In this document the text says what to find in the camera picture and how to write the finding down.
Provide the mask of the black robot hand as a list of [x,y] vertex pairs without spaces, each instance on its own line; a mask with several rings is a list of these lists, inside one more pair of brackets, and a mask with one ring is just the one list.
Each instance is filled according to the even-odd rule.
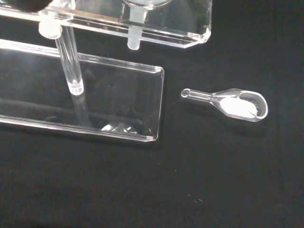
[[9,6],[24,12],[38,12],[47,7],[52,0],[4,0]]

